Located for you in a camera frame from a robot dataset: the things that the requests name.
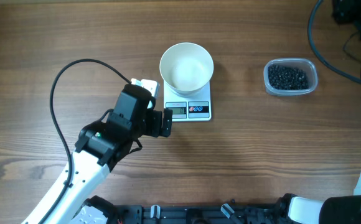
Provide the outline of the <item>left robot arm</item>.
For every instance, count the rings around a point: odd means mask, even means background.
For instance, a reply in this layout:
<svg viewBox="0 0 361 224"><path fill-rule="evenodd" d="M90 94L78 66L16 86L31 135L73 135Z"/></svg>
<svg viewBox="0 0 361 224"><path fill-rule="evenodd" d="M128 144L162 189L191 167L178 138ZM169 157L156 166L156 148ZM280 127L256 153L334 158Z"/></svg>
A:
<svg viewBox="0 0 361 224"><path fill-rule="evenodd" d="M172 110L156 111L154 102L147 89L125 85L115 107L80 131L68 164L25 223L69 223L114 166L141 150L141 136L170 136Z"/></svg>

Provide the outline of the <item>white digital kitchen scale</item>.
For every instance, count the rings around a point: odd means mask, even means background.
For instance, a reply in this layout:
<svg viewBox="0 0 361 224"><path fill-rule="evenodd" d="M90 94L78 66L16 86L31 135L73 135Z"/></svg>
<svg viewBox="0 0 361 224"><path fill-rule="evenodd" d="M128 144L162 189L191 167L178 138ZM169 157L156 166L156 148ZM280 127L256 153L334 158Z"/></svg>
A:
<svg viewBox="0 0 361 224"><path fill-rule="evenodd" d="M210 83L189 96L178 94L165 83L164 107L172 110L173 122L210 121L212 118Z"/></svg>

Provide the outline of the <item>white bowl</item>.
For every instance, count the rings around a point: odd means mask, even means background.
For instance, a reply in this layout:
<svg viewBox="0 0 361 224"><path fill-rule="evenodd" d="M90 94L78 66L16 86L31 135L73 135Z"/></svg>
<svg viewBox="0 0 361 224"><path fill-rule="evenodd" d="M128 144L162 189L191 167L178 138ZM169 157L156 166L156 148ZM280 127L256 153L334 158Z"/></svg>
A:
<svg viewBox="0 0 361 224"><path fill-rule="evenodd" d="M164 83L176 93L194 95L209 83L214 62L209 52L192 42L169 47L162 55L159 71Z"/></svg>

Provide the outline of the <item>clear plastic container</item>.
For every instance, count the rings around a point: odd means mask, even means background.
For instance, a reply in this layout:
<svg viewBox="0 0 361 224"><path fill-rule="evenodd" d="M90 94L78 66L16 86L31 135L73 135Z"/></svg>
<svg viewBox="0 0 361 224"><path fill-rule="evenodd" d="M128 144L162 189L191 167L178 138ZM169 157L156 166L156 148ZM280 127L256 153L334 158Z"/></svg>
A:
<svg viewBox="0 0 361 224"><path fill-rule="evenodd" d="M269 61L263 71L266 92L274 96L297 96L313 92L318 85L315 65L304 58Z"/></svg>

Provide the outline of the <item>black beans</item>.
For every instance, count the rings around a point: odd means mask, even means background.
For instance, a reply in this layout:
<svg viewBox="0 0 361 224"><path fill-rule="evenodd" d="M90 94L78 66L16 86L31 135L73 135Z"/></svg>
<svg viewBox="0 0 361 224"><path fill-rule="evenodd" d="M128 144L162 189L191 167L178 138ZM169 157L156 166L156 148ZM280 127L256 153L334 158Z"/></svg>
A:
<svg viewBox="0 0 361 224"><path fill-rule="evenodd" d="M308 89L308 79L304 70L297 67L271 65L268 68L270 85L277 90Z"/></svg>

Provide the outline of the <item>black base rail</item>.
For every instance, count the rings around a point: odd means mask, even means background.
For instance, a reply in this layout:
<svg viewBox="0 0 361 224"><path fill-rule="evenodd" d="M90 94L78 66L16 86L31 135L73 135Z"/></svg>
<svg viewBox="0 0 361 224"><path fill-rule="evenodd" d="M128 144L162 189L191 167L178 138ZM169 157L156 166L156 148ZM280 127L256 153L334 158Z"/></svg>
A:
<svg viewBox="0 0 361 224"><path fill-rule="evenodd" d="M236 205L234 201L221 206L113 205L94 196L85 200L70 223L78 224L199 224L199 223L294 223L288 217L290 197L273 204Z"/></svg>

